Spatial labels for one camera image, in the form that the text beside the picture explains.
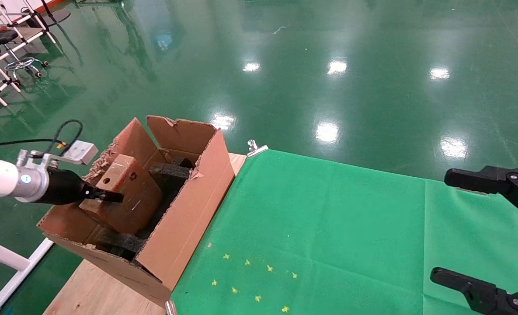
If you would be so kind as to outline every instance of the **cardboard box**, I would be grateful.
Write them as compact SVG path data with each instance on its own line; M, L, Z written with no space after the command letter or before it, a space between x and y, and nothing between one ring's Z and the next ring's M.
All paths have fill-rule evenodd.
M89 210L81 209L78 203L53 206L38 227L47 238L163 307L225 196L234 174L221 130L210 124L161 116L148 116L147 125L158 146L138 119L133 119L94 162L85 177L92 185L101 183L113 161L120 155L122 160L129 161L128 167L142 167L146 172L154 163L171 161L176 157L188 158L195 164L191 176L132 262L100 251L90 243L90 238L101 227L109 228L102 221L105 217L101 217L109 206L105 203L87 206ZM117 170L109 170L110 174L113 172L117 173ZM114 190L121 189L117 184L109 184ZM136 189L131 187L132 184L125 189ZM145 209L140 210L143 213L148 212L148 207L155 207L156 202L152 199L161 198L161 195L148 195L143 191L131 195L129 205L144 202ZM135 214L137 211L136 207L132 210Z

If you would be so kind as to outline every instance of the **green cloth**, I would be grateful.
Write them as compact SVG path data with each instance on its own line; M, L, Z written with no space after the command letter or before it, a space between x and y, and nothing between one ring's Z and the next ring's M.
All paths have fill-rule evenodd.
M474 314L430 281L437 266L518 291L518 210L268 150L243 165L171 299L180 315Z

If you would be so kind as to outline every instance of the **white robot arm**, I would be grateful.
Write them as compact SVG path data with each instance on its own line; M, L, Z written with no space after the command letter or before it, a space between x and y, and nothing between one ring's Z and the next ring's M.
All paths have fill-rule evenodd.
M63 156L21 150L16 165L0 160L0 197L15 197L21 202L65 205L83 199L122 202L123 195L91 186L71 170L58 168L57 161L87 165L97 153L92 143L75 141Z

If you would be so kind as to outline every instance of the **wooden table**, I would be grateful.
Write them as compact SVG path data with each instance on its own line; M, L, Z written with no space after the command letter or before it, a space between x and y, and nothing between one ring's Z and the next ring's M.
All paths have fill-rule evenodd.
M229 154L237 175L247 157ZM165 310L84 260L43 315L164 315Z

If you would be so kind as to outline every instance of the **glossy epoxy floor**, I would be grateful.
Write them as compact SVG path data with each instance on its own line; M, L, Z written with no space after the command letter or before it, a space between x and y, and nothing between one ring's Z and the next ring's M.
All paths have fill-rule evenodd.
M66 8L64 32L52 29L60 48L37 44L47 76L23 75L24 92L3 95L0 141L52 137L76 118L82 139L103 149L133 116L157 114L212 122L237 153L254 138L438 180L452 167L518 166L518 0ZM0 158L13 161L21 148L45 145L1 147ZM0 199L0 243L29 255L48 208ZM52 249L2 313L42 313L79 261ZM0 265L0 288L12 274Z

